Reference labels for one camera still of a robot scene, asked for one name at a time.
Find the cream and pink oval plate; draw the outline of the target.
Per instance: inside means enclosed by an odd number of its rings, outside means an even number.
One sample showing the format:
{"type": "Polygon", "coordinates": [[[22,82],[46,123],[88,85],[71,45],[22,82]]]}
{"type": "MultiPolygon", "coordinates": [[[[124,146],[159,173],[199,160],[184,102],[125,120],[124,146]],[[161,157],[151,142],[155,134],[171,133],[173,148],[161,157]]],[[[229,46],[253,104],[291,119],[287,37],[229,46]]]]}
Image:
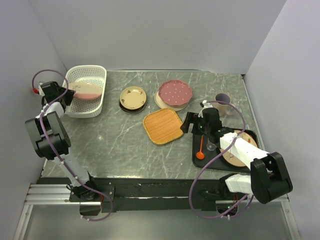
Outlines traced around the cream and pink oval plate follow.
{"type": "Polygon", "coordinates": [[[97,84],[87,82],[73,82],[68,89],[75,91],[73,97],[79,100],[95,100],[102,96],[103,89],[97,84]]]}

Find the orange woven square plate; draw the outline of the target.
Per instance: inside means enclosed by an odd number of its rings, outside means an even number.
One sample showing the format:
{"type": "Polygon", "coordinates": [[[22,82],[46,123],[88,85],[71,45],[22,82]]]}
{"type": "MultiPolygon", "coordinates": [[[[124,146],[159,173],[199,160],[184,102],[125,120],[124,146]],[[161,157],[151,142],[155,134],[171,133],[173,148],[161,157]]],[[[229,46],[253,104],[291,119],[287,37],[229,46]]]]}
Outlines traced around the orange woven square plate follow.
{"type": "Polygon", "coordinates": [[[142,123],[148,137],[156,145],[168,144],[184,134],[180,129],[183,124],[181,119],[170,108],[163,108],[148,114],[142,123]]]}

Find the pink polka dot plate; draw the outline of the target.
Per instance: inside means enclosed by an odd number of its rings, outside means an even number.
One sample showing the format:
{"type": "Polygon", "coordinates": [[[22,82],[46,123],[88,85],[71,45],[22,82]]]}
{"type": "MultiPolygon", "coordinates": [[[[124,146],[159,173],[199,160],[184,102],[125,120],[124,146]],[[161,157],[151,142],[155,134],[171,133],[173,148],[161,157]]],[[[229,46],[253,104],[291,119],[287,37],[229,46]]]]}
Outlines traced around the pink polka dot plate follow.
{"type": "Polygon", "coordinates": [[[170,106],[187,104],[192,96],[192,88],[184,81],[171,79],[164,82],[158,89],[160,99],[170,106]]]}

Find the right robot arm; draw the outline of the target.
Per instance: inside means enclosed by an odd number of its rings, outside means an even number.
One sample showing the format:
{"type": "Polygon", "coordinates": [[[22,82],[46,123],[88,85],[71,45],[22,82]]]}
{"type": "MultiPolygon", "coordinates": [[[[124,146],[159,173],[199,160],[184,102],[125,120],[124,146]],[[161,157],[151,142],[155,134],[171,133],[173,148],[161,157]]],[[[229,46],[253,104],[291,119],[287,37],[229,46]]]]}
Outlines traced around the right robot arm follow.
{"type": "Polygon", "coordinates": [[[253,195],[260,203],[267,204],[293,190],[293,184],[283,156],[269,153],[245,139],[245,129],[222,125],[219,112],[214,107],[203,108],[201,113],[188,112],[180,129],[189,132],[192,125],[192,149],[200,149],[207,142],[211,149],[205,155],[204,171],[226,153],[238,158],[249,170],[248,175],[238,172],[220,178],[219,195],[224,199],[236,193],[253,195]]]}

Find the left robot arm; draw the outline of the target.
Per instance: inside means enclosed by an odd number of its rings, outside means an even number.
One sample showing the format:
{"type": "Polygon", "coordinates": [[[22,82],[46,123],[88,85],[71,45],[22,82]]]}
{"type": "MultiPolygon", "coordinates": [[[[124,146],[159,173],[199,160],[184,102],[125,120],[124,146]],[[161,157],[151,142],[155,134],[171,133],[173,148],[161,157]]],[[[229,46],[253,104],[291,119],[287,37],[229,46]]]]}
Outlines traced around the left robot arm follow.
{"type": "Polygon", "coordinates": [[[32,146],[39,157],[54,162],[66,174],[73,194],[93,201],[99,196],[100,189],[71,153],[71,140],[61,122],[75,91],[67,90],[55,81],[44,83],[41,89],[46,104],[38,116],[25,122],[32,146]]]}

